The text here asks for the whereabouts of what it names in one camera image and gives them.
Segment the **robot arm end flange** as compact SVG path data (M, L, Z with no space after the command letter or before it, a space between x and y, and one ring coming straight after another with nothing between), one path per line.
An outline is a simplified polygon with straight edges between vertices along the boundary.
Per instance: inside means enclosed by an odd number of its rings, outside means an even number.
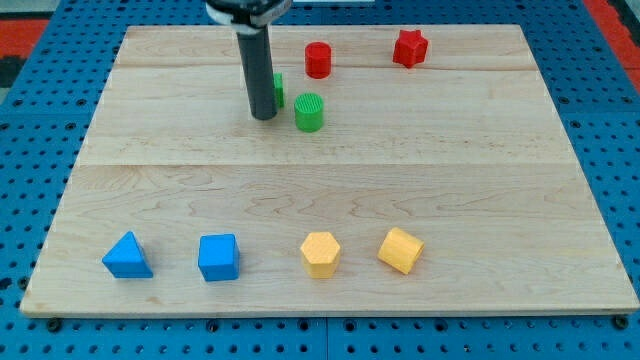
M281 18L292 0L205 0L207 14L217 23L262 28Z

